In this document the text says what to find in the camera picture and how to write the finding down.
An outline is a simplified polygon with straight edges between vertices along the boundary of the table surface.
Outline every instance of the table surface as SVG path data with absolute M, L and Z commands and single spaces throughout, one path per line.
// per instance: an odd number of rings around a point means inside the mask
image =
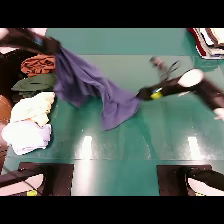
M 47 35 L 134 93 L 159 81 L 148 62 L 153 55 L 168 65 L 180 61 L 172 77 L 200 68 L 224 88 L 223 61 L 201 59 L 186 29 L 49 28 Z M 80 109 L 57 100 L 50 114 L 50 145 L 23 156 L 10 148 L 5 166 L 74 163 L 72 195 L 159 195 L 158 164 L 211 164 L 224 173 L 224 123 L 214 120 L 193 94 L 144 102 L 135 116 L 111 131 L 102 131 L 101 110 L 100 99 Z

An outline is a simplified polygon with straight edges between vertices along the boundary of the purple cloth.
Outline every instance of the purple cloth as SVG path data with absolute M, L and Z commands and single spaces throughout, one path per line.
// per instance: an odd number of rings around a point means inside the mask
M 103 73 L 79 56 L 61 47 L 56 55 L 57 96 L 80 107 L 88 96 L 101 96 L 105 130 L 113 129 L 133 116 L 140 105 L 134 94 L 117 87 Z

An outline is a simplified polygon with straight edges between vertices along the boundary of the orange cloth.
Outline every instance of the orange cloth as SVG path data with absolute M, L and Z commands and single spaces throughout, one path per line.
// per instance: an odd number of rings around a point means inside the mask
M 28 77 L 55 72 L 55 58 L 54 56 L 38 54 L 23 61 L 21 71 Z

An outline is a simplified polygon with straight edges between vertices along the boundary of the rust-colored cloth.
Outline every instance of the rust-colored cloth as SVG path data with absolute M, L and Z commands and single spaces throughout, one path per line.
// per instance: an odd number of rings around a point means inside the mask
M 55 58 L 54 56 L 38 54 L 23 61 L 21 71 L 28 77 L 55 72 Z

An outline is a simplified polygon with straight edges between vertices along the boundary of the dark green cloth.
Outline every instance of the dark green cloth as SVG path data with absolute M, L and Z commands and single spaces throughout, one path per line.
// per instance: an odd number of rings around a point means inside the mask
M 55 73 L 41 74 L 18 81 L 12 90 L 19 91 L 19 95 L 24 98 L 29 98 L 43 91 L 53 91 L 55 83 Z

